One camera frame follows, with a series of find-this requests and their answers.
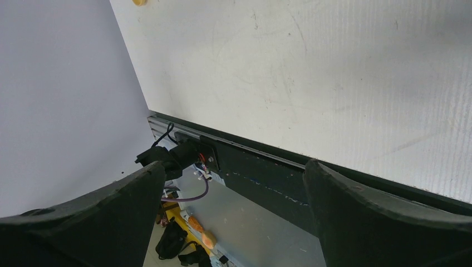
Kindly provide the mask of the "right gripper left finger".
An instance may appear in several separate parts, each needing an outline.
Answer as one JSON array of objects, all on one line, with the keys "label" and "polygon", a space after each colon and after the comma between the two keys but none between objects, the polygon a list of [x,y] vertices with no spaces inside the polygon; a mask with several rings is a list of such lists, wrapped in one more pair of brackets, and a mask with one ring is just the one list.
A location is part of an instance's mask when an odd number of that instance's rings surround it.
[{"label": "right gripper left finger", "polygon": [[142,266],[165,179],[153,162],[73,200],[1,218],[1,265]]}]

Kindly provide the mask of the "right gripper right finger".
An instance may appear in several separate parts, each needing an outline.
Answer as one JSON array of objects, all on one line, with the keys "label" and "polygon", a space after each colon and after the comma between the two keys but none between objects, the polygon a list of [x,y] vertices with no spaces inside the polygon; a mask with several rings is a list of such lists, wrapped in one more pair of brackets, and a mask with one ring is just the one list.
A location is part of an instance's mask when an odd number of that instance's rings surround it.
[{"label": "right gripper right finger", "polygon": [[327,266],[470,266],[471,205],[311,159],[303,174]]}]

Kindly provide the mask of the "yellow serving tray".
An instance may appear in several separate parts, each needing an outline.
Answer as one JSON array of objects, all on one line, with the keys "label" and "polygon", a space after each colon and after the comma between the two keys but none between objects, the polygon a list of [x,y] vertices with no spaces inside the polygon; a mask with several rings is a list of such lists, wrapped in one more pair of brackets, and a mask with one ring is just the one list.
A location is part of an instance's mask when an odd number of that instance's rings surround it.
[{"label": "yellow serving tray", "polygon": [[144,6],[147,3],[147,0],[132,0],[136,6]]}]

